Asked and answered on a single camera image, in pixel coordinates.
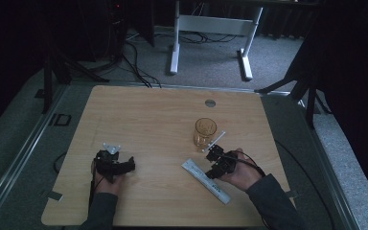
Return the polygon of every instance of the gray carpet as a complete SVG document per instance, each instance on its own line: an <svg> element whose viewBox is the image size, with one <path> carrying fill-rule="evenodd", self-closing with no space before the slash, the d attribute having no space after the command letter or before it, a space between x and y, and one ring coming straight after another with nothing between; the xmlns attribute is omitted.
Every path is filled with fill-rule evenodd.
<svg viewBox="0 0 368 230"><path fill-rule="evenodd" d="M211 37L217 38L221 35L211 35ZM138 50L137 65L140 69L158 78L165 84L164 86L180 85L243 91L262 88L280 80L302 40L290 38L273 40L270 37L258 36L249 55L254 73L252 81L242 79L237 60L236 50L243 46L244 37L236 37L224 43L181 43L178 74L175 76L168 73L172 37L158 36L154 48L140 37L132 38L129 42L134 44ZM133 62L133 49L130 46L125 47L124 54ZM125 70L127 68L127 63L123 61L119 67L99 74L110 79L110 84L114 85L139 83L137 78ZM67 151L89 96L90 88L95 84L86 77L75 76L75 80L70 86L67 86L54 113L71 115L71 123L69 126L51 124L44 128L27 164L15 180L11 192L0 208L0 229L60 229L60 226L48 227L41 223L41 214L47 200L41 197L40 193L43 190L51 190L53 187L57 177L53 164L58 156ZM24 140L33 130L34 125L47 116L40 114L43 101L35 98L35 92L41 87L42 72L39 72L25 84L0 119L0 178L22 149ZM279 90L290 91L291 88L292 83ZM264 96L263 102L274 138L287 147L307 170L323 196L326 206L330 209L335 229L344 229L318 167L314 154L316 149L312 142L312 130L302 119L303 108L289 97L277 94ZM306 175L285 149L278 146L278 150L291 189L301 195L295 199L298 212L310 229L331 229L330 217Z"/></svg>

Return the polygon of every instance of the black cable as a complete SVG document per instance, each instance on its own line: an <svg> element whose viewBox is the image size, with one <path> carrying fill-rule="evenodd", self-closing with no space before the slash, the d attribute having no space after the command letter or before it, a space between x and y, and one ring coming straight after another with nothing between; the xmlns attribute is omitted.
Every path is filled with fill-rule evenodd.
<svg viewBox="0 0 368 230"><path fill-rule="evenodd" d="M243 155L247 156L250 160L253 161L254 165L245 161L245 160L242 160L242 159L239 159L239 158L235 158L235 157L232 157L232 156L228 156L226 154L216 154L217 156L220 156L220 157L224 157L224 158L227 158L227 159L231 159L231 160L234 160L234 161L237 161L237 162L242 162L243 164L246 164L250 167L252 167L253 169L255 169L262 177L265 177L265 172L262 170L262 168L260 168L256 162L250 157L248 156L246 153L242 152L242 151L237 151L237 150L233 150L233 151L236 151L236 152L240 152L242 153Z"/></svg>
<svg viewBox="0 0 368 230"><path fill-rule="evenodd" d="M204 8L204 3L203 2L199 2L198 5L195 7L195 9L193 10L193 12L191 13L191 15L196 14L196 11L198 10L198 8L201 7L201 9L199 10L199 14L198 16L201 15L202 13L202 9Z"/></svg>
<svg viewBox="0 0 368 230"><path fill-rule="evenodd" d="M127 62L127 64L129 64L130 68L132 69L132 71L133 71L133 73L136 75L136 77L137 77L140 81L142 81L142 82L145 84L145 86L147 86L148 88L152 88L151 83L149 83L147 80L145 80L145 79L142 77L142 75L140 75L139 68L137 67L137 62L138 62L138 61L137 61L137 58L138 58L138 52L137 52L136 47L135 47L133 44L131 44L130 42L128 42L128 41L126 41L126 44L127 44L127 45L129 45L129 46L131 46L131 47L133 48L133 50L134 50L134 62L133 62L133 64L132 64L132 63L130 63L130 61L127 59L127 57L126 57L125 55L123 55L123 57L124 57L125 61Z"/></svg>
<svg viewBox="0 0 368 230"><path fill-rule="evenodd" d="M137 67L137 65L136 65L136 68L138 70L142 71L142 73L145 74L144 76L142 76L142 78L150 78L150 79L153 79L159 85L159 87L161 88L161 83L160 83L160 81L157 78L149 75L148 73L146 73L145 71L143 71L142 69L140 69L139 67Z"/></svg>
<svg viewBox="0 0 368 230"><path fill-rule="evenodd" d="M133 70L133 73L136 75L136 77L147 87L147 88L151 88L151 84L142 78L142 76L137 73L137 71L135 71L135 67L130 63L130 61L127 59L127 57L125 55L122 55L124 60L127 62L127 64L129 64L130 68Z"/></svg>
<svg viewBox="0 0 368 230"><path fill-rule="evenodd" d="M232 41L233 39L235 39L237 37L236 35L225 35L223 38L220 38L220 39L211 39L211 38L208 37L208 35L202 34L200 32L188 32L186 34L187 35L198 35L200 37L200 40L190 39L190 38L182 36L182 35L179 37L180 40L183 41L183 42L194 43L194 44L230 42L230 41ZM224 40L225 38L227 38L229 36L233 36L233 37L229 40Z"/></svg>
<svg viewBox="0 0 368 230"><path fill-rule="evenodd" d="M55 160L55 163L53 164L53 169L55 170L55 172L56 172L57 174L59 174L59 169L57 168L57 162L58 162L58 160L59 160L61 157L65 156L65 154L67 154L67 152L65 152L65 153L61 154L60 156L58 156L58 157L56 158L56 160Z"/></svg>
<svg viewBox="0 0 368 230"><path fill-rule="evenodd" d="M297 165L300 167L300 169L304 172L304 174L306 175L307 179L310 181L310 184L312 185L312 187L314 188L314 190L316 191L316 193L318 194L319 199L321 200L321 203L324 205L325 211L328 214L328 217L330 218L330 222L331 222L331 227L332 229L335 229L334 226L334 219L333 216L331 215L331 211L329 210L328 206L325 204L325 200L322 197L322 195L319 193L318 189L316 188L315 184L313 183L312 179L310 178L309 174L307 173L307 171L304 169L304 167L301 165L301 163L297 160L297 158L295 158L295 156L291 153L290 150L288 150L282 143L280 143L277 140L274 140L279 146L281 146L290 156L291 158L295 161L295 163L297 163Z"/></svg>
<svg viewBox="0 0 368 230"><path fill-rule="evenodd" d="M97 190L97 188L100 185L100 183L103 182L103 180L104 180L104 176L103 176L103 178L100 179L100 181L98 182L98 184L95 185L94 192Z"/></svg>

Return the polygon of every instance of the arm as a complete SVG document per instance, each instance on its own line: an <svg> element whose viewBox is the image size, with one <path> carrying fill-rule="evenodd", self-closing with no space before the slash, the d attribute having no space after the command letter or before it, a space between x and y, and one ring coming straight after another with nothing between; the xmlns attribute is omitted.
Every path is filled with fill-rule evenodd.
<svg viewBox="0 0 368 230"><path fill-rule="evenodd" d="M253 160L244 159L242 149L237 149L236 154L238 159L256 165ZM238 162L235 170L220 180L246 192L270 229L307 229L272 174L262 178L254 168Z"/></svg>
<svg viewBox="0 0 368 230"><path fill-rule="evenodd" d="M273 229L307 229L289 198L272 174L250 186L246 193L259 214Z"/></svg>
<svg viewBox="0 0 368 230"><path fill-rule="evenodd" d="M114 176L110 183L104 176L99 174L93 165L94 172L94 196L89 208L87 220L80 226L80 230L111 230L115 215L118 194L121 189L124 174Z"/></svg>
<svg viewBox="0 0 368 230"><path fill-rule="evenodd" d="M108 193L96 193L89 209L87 220L80 230L112 229L118 197Z"/></svg>

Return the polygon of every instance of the glass cup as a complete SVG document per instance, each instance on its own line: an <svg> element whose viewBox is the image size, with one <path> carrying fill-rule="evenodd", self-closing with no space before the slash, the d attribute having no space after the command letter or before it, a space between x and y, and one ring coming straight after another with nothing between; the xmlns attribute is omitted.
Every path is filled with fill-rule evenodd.
<svg viewBox="0 0 368 230"><path fill-rule="evenodd" d="M198 119L195 123L194 145L197 151L204 150L213 140L217 124L209 118Z"/></svg>

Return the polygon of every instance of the hand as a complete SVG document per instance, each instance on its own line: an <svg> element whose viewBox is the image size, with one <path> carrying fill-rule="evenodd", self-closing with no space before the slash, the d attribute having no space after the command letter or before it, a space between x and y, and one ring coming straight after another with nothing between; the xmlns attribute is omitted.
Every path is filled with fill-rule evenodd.
<svg viewBox="0 0 368 230"><path fill-rule="evenodd" d="M120 174L120 175L115 175L113 176L113 183L110 183L109 181L107 181L107 179L104 178L103 175L101 175L100 173L98 173L97 169L95 168L95 162L92 162L92 166L91 169L93 172L93 170L95 169L95 193L108 193L108 194L113 194L115 196L117 196L119 194L119 191L121 190L125 175L124 174Z"/></svg>
<svg viewBox="0 0 368 230"><path fill-rule="evenodd" d="M250 164L256 165L251 159L244 158L242 149L236 149L235 154L237 154L238 159L245 160ZM250 186L262 179L262 176L252 167L243 164L242 162L237 162L235 170L232 173L225 174L219 179L228 182L245 192L250 188Z"/></svg>

